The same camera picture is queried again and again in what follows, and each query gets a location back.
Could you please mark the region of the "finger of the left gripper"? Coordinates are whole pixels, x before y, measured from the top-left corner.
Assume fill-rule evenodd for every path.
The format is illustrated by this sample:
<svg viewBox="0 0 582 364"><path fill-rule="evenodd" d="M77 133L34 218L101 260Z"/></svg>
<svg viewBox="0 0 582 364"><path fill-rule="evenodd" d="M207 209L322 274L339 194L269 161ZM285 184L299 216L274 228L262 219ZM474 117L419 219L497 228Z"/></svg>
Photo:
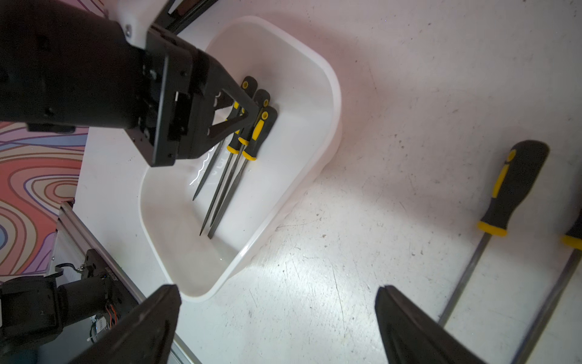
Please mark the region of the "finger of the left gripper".
<svg viewBox="0 0 582 364"><path fill-rule="evenodd" d="M202 62L199 82L202 92L199 106L199 154L202 156L235 131L252 124L259 113L259 106L220 62L205 52L199 55ZM238 111L244 114L237 114L215 124L215 112L235 103L239 106Z"/></svg>

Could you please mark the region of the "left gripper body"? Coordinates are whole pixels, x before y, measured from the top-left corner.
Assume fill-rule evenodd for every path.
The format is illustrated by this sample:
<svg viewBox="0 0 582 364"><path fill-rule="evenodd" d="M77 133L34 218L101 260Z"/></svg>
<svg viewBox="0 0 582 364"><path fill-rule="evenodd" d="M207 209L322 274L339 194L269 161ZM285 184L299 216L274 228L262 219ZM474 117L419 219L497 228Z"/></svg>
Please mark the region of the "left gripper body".
<svg viewBox="0 0 582 364"><path fill-rule="evenodd" d="M149 166L198 159L214 147L209 67L209 55L179 36L158 26L148 31L136 97L141 115L127 134Z"/></svg>

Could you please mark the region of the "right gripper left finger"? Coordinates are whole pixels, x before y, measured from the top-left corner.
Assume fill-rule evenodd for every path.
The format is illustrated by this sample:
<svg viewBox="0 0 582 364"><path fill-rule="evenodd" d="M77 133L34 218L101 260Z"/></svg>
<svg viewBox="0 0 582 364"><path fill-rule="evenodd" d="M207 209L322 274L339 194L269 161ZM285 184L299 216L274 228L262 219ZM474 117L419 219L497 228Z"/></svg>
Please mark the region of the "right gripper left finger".
<svg viewBox="0 0 582 364"><path fill-rule="evenodd" d="M166 363L177 328L177 285L162 285L72 363Z"/></svg>

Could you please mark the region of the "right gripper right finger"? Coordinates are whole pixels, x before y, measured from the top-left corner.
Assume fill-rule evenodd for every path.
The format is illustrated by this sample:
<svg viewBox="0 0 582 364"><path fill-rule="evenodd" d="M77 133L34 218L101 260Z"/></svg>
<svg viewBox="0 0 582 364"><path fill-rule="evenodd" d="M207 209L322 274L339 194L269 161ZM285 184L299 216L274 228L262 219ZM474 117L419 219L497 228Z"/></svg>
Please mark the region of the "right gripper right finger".
<svg viewBox="0 0 582 364"><path fill-rule="evenodd" d="M390 363L482 363L392 285L378 288L375 312Z"/></svg>

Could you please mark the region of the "file tool four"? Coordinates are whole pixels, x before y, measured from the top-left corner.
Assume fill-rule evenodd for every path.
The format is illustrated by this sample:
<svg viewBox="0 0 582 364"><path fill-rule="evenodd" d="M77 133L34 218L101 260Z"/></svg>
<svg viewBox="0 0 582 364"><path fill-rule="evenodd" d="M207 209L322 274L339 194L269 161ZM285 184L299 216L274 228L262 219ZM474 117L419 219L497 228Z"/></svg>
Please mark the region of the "file tool four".
<svg viewBox="0 0 582 364"><path fill-rule="evenodd" d="M215 224L215 219L218 217L221 206L226 199L230 186L232 185L234 173L240 159L242 158L243 152L249 146L250 140L252 138L256 139L259 136L265 121L267 121L270 116L268 106L271 101L271 95L269 92L264 89L258 89L253 100L260 107L259 116L256 118L254 124L235 132L231 141L227 145L226 150L230 155L209 204L209 209L204 217L199 235L202 235L209 221L211 221L211 225Z"/></svg>

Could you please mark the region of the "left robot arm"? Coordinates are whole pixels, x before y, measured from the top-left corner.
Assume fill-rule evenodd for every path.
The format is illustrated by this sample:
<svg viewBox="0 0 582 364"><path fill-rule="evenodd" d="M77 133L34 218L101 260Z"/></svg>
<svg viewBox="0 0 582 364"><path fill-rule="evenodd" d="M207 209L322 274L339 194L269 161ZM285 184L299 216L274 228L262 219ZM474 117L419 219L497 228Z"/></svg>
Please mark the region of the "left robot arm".
<svg viewBox="0 0 582 364"><path fill-rule="evenodd" d="M1 3L1 119L32 132L125 130L152 167L197 159L251 127L259 104L160 22L168 2Z"/></svg>

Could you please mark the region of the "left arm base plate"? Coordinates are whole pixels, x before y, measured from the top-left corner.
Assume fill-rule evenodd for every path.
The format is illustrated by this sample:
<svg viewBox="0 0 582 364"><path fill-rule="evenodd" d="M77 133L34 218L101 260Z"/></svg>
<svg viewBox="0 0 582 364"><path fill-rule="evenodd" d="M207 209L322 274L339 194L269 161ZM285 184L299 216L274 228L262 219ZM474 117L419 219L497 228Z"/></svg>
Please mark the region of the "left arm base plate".
<svg viewBox="0 0 582 364"><path fill-rule="evenodd" d="M80 279L57 288L62 326L89 319L89 341L95 343L138 305L121 276L95 249L87 250L77 270Z"/></svg>

